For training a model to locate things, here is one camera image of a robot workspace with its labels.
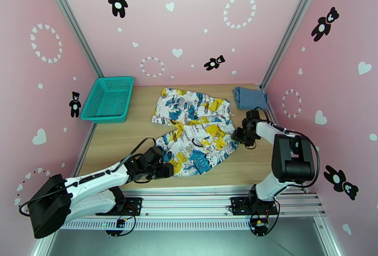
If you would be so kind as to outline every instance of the blue cloth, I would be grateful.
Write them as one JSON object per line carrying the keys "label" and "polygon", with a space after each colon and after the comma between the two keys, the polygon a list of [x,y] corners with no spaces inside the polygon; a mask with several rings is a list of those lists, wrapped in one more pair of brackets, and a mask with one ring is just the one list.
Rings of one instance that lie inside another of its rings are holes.
{"label": "blue cloth", "polygon": [[233,90],[233,95],[238,109],[252,110],[259,106],[268,110],[268,94],[263,91],[238,86]]}

